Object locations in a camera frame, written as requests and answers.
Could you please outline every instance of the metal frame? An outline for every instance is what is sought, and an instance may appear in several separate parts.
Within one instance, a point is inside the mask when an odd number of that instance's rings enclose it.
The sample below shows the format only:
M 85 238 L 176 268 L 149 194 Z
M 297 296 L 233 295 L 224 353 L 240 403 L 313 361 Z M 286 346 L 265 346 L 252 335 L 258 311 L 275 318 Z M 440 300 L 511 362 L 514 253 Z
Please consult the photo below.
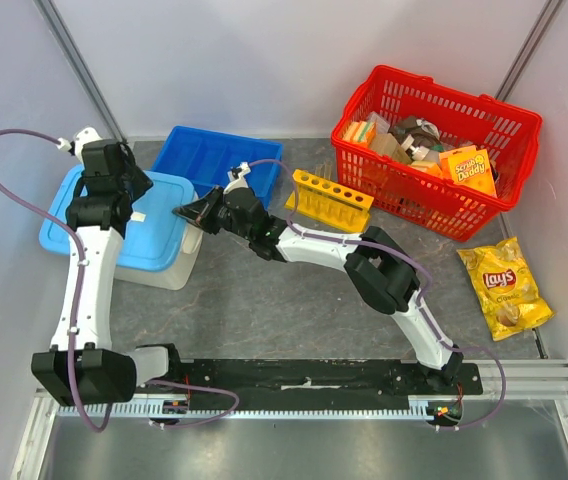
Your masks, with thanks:
M 556 17 L 561 6 L 564 4 L 564 1 L 565 0 L 546 1 L 544 6 L 542 7 L 540 14 L 537 16 L 535 23 L 533 24 L 533 28 L 531 28 L 531 31 L 529 32 L 526 40 L 524 40 L 524 43 L 520 48 L 520 51 L 517 53 L 517 56 L 515 57 L 511 68 L 509 68 L 508 72 L 506 73 L 506 77 L 504 77 L 502 85 L 500 85 L 500 88 L 495 94 L 495 98 L 497 100 L 505 102 L 509 97 L 509 95 L 513 91 L 513 88 L 515 88 L 517 81 L 520 79 L 522 73 L 533 57 L 535 50 L 537 50 L 537 47 L 544 38 L 544 35 L 550 28 L 553 19 Z
M 62 20 L 62 16 L 53 3 L 53 0 L 33 0 L 33 2 L 42 13 L 51 33 L 55 37 L 55 40 L 57 40 L 58 45 L 62 49 L 64 56 L 71 65 L 71 68 L 75 72 L 75 75 L 84 88 L 89 100 L 97 110 L 100 117 L 102 117 L 109 133 L 112 137 L 117 138 L 120 141 L 124 141 L 124 132 L 118 125 L 117 120 L 115 120 L 113 112 L 111 112 L 111 109 L 106 103 L 104 95 L 102 95 L 102 92 L 97 86 L 91 71 L 80 54 L 77 45 L 75 45 L 75 41 L 66 27 L 64 20 Z
M 480 368 L 480 376 L 484 386 L 484 394 L 478 397 L 466 397 L 467 401 L 475 402 L 494 402 L 499 396 L 501 379 L 499 371 L 492 360 L 474 361 Z M 568 363 L 565 360 L 504 360 L 502 361 L 506 372 L 508 389 L 506 394 L 507 401 L 536 401 L 554 400 L 559 414 L 562 430 L 568 445 Z M 158 400 L 165 398 L 175 400 L 183 399 L 181 394 L 163 395 L 136 395 L 133 402 L 114 409 L 118 417 L 128 418 L 148 418 L 148 411 L 142 408 L 143 405 L 156 405 Z M 422 407 L 426 401 L 451 400 L 451 397 L 409 397 L 412 405 Z M 35 394 L 33 406 L 29 416 L 27 427 L 20 444 L 20 449 L 13 467 L 12 480 L 23 478 L 37 479 L 43 468 L 46 451 L 51 441 L 53 423 L 56 417 L 75 415 L 74 409 L 61 409 L 47 392 L 39 390 Z M 103 413 L 99 406 L 94 412 Z M 405 420 L 402 416 L 387 415 L 375 416 L 372 412 L 349 412 L 345 416 L 333 418 L 380 418 L 386 421 Z M 242 418 L 248 419 L 314 419 L 314 415 L 299 415 L 291 417 L 290 414 L 274 415 L 260 414 L 260 412 L 250 412 L 249 414 L 235 414 L 235 421 Z

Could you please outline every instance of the gray floor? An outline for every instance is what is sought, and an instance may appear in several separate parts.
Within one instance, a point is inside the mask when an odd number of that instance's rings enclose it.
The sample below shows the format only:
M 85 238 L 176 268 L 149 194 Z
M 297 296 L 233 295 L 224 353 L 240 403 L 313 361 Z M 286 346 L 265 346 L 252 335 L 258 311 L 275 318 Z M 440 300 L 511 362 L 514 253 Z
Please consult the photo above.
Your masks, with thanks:
M 283 140 L 283 160 L 315 171 L 335 161 L 328 139 Z M 138 163 L 149 168 L 161 142 L 137 142 Z M 271 207 L 284 215 L 289 179 L 278 179 Z M 299 215 L 306 226 L 319 226 Z M 444 331 L 460 346 L 488 345 L 501 358 L 538 358 L 533 332 L 491 340 L 475 293 L 455 250 L 460 245 L 380 210 L 379 225 L 435 278 L 427 302 Z M 496 222 L 467 247 L 502 239 Z M 205 236 L 186 287 L 173 292 L 116 282 L 111 329 L 114 347 L 174 342 L 183 357 L 208 358 L 413 358 L 388 317 L 367 307 L 348 277 L 306 264 L 267 263 L 233 235 Z
M 465 405 L 469 418 L 492 408 Z M 40 479 L 568 480 L 553 402 L 509 402 L 488 427 L 436 434 L 406 421 L 236 419 L 163 432 L 113 419 L 95 435 L 61 418 Z

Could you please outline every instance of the blue tray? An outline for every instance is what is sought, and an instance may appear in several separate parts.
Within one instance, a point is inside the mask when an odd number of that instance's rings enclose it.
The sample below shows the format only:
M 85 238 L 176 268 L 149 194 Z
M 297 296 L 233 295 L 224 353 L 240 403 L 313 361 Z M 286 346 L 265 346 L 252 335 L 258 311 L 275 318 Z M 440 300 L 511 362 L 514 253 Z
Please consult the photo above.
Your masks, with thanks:
M 231 168 L 265 158 L 281 160 L 282 145 L 178 126 L 173 128 L 151 170 L 189 179 L 202 197 L 216 185 L 228 185 L 227 172 Z M 252 168 L 246 176 L 265 208 L 271 201 L 279 170 L 279 165 L 263 164 Z

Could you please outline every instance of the wire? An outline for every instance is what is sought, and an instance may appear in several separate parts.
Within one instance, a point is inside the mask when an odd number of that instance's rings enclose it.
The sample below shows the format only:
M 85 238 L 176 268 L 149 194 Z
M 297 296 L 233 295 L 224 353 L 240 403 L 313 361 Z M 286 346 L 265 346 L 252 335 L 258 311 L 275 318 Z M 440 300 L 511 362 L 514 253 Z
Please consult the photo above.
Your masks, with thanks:
M 32 137 L 41 138 L 56 145 L 60 145 L 60 141 L 58 139 L 53 138 L 44 133 L 35 132 L 33 130 L 25 130 L 22 128 L 7 128 L 4 130 L 0 130 L 0 137 L 3 135 L 10 135 L 10 134 L 30 135 Z M 73 291 L 73 301 L 71 303 L 71 314 L 69 318 L 68 349 L 67 349 L 67 359 L 66 359 L 66 363 L 68 366 L 68 383 L 71 390 L 71 397 L 73 398 L 73 402 L 75 403 L 77 412 L 79 413 L 84 423 L 94 432 L 97 433 L 103 432 L 106 426 L 108 425 L 108 420 L 111 416 L 111 409 L 113 408 L 113 405 L 109 405 L 106 408 L 106 413 L 104 415 L 104 420 L 102 421 L 102 424 L 100 426 L 95 425 L 88 416 L 88 414 L 86 413 L 86 408 L 84 408 L 84 404 L 82 403 L 82 398 L 80 397 L 80 392 L 77 387 L 77 378 L 75 376 L 76 333 L 74 327 L 77 326 L 77 311 L 79 309 L 80 296 L 82 293 L 82 285 L 84 283 L 83 261 L 86 259 L 86 256 L 84 255 L 84 245 L 82 244 L 82 239 L 68 225 L 66 225 L 64 222 L 59 220 L 57 217 L 51 215 L 47 211 L 42 210 L 41 208 L 17 196 L 13 192 L 11 192 L 8 188 L 6 188 L 1 182 L 0 182 L 0 192 L 2 192 L 8 198 L 18 203 L 19 205 L 23 206 L 24 208 L 27 208 L 31 212 L 34 212 L 39 216 L 44 217 L 47 220 L 50 220 L 51 222 L 62 228 L 66 233 L 68 233 L 68 235 L 75 243 L 80 263 L 78 263 L 77 267 L 77 280 L 75 281 L 75 289 Z
M 187 384 L 184 384 L 184 383 L 175 383 L 175 382 L 169 382 L 168 380 L 159 380 L 159 379 L 149 380 L 148 382 L 146 382 L 146 384 L 147 385 L 162 385 L 162 386 L 165 386 L 165 387 L 180 388 L 180 389 L 183 389 L 183 390 L 187 390 L 188 392 L 190 392 L 191 390 L 195 390 L 196 392 L 218 393 L 220 395 L 226 395 L 227 397 L 231 397 L 234 400 L 233 406 L 231 406 L 231 408 L 229 408 L 228 410 L 225 410 L 222 413 L 215 415 L 213 417 L 209 417 L 209 418 L 206 418 L 204 420 L 200 420 L 198 422 L 178 423 L 178 424 L 175 424 L 175 425 L 168 425 L 168 424 L 163 424 L 163 423 L 160 423 L 160 422 L 151 421 L 151 424 L 155 425 L 157 427 L 170 428 L 170 429 L 197 427 L 199 425 L 204 425 L 205 423 L 211 423 L 211 422 L 214 422 L 215 420 L 219 420 L 220 418 L 224 418 L 224 417 L 230 415 L 235 410 L 237 410 L 237 407 L 240 404 L 240 397 L 235 392 L 231 392 L 230 390 L 224 390 L 224 389 L 221 389 L 221 388 L 197 387 L 195 385 L 187 385 Z
M 184 376 L 184 381 L 186 382 L 186 385 L 188 385 L 188 386 L 191 385 L 191 382 L 188 381 L 188 375 Z M 190 389 L 187 389 L 187 391 L 188 391 L 188 399 L 190 400 L 191 397 L 193 396 L 193 392 L 191 392 Z
M 459 418 L 455 418 L 451 415 L 449 415 L 448 413 L 443 413 L 442 415 L 440 415 L 441 417 L 446 418 L 447 420 L 450 420 L 451 422 L 454 422 L 456 425 L 459 424 L 462 421 L 462 418 L 464 418 L 464 405 L 460 404 L 460 415 Z
M 458 393 L 458 398 L 455 404 L 459 404 L 461 406 L 462 402 L 464 401 L 464 387 L 462 386 L 461 383 L 457 384 L 457 393 Z
M 264 164 L 264 163 L 274 163 L 276 165 L 279 165 L 280 167 L 282 167 L 286 171 L 289 178 L 291 178 L 291 180 L 293 179 L 293 172 L 291 172 L 291 169 L 287 165 L 282 163 L 280 160 L 270 159 L 270 158 L 269 159 L 263 159 L 263 160 L 256 160 L 255 162 L 249 163 L 248 166 L 254 167 L 254 166 L 257 166 L 257 165 Z M 310 233 L 310 232 L 307 232 L 307 231 L 304 231 L 304 230 L 300 230 L 293 223 L 293 215 L 297 211 L 297 207 L 299 205 L 300 192 L 299 192 L 299 188 L 297 187 L 297 184 L 295 183 L 294 180 L 292 181 L 292 183 L 293 183 L 293 191 L 294 191 L 295 195 L 294 195 L 293 209 L 290 211 L 290 213 L 286 217 L 286 223 L 287 223 L 288 227 L 294 233 L 296 233 L 300 236 L 304 236 L 306 238 L 313 238 L 313 239 L 316 239 L 316 240 L 324 240 L 324 241 L 327 241 L 327 242 L 333 242 L 333 243 L 341 244 L 342 241 L 337 239 L 337 238 L 330 237 L 328 235 L 321 235 L 321 234 Z M 406 255 L 402 252 L 399 252 L 399 251 L 397 251 L 397 250 L 395 250 L 391 247 L 388 247 L 386 245 L 380 245 L 380 244 L 377 244 L 377 243 L 367 242 L 367 241 L 364 241 L 364 240 L 346 240 L 344 243 L 347 244 L 347 245 L 361 245 L 363 247 L 370 247 L 370 248 L 375 248 L 377 250 L 381 250 L 383 252 L 386 252 L 386 253 L 394 256 L 395 258 L 398 258 L 398 259 L 408 263 L 415 270 L 419 271 L 422 274 L 422 276 L 424 277 L 424 279 L 426 280 L 426 282 L 417 295 L 417 298 L 416 298 L 417 307 L 418 307 L 418 310 L 420 311 L 420 313 L 426 319 L 426 323 L 428 324 L 428 327 L 431 329 L 431 331 L 435 335 L 437 342 L 440 343 L 445 349 L 449 350 L 452 353 L 482 352 L 482 353 L 488 355 L 489 357 L 491 357 L 491 359 L 495 362 L 495 365 L 497 366 L 497 369 L 500 372 L 501 383 L 502 383 L 502 388 L 501 388 L 501 391 L 500 391 L 500 397 L 497 400 L 497 403 L 495 404 L 495 408 L 493 410 L 491 410 L 485 416 L 483 416 L 483 417 L 481 417 L 477 420 L 474 420 L 472 422 L 469 422 L 465 425 L 459 425 L 459 426 L 454 426 L 454 427 L 439 427 L 439 430 L 445 430 L 445 431 L 465 430 L 467 428 L 472 428 L 472 427 L 481 425 L 485 421 L 490 420 L 495 415 L 497 415 L 497 413 L 501 410 L 502 406 L 504 405 L 504 400 L 506 398 L 506 373 L 504 372 L 504 366 L 502 365 L 502 362 L 500 362 L 500 359 L 497 358 L 497 355 L 495 355 L 488 348 L 478 347 L 478 346 L 458 348 L 458 347 L 454 347 L 452 345 L 449 345 L 444 341 L 442 334 L 440 333 L 440 330 L 435 326 L 435 320 L 433 320 L 433 318 L 431 318 L 428 310 L 426 310 L 424 308 L 424 304 L 423 304 L 423 301 L 422 301 L 426 292 L 428 292 L 428 290 L 433 285 L 433 277 L 428 272 L 428 270 L 426 270 L 426 268 L 424 268 L 424 266 L 422 266 L 420 263 L 418 263 L 415 260 L 413 260 L 412 258 L 410 258 L 408 255 Z

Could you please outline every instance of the lay's logo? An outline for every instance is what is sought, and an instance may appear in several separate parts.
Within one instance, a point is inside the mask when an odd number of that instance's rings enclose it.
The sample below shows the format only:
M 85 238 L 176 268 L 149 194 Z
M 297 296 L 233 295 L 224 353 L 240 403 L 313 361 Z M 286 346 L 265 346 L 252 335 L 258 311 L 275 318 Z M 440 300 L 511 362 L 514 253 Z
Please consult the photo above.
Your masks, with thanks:
M 485 273 L 482 275 L 486 288 L 509 287 L 515 285 L 517 277 L 510 268 L 502 273 Z

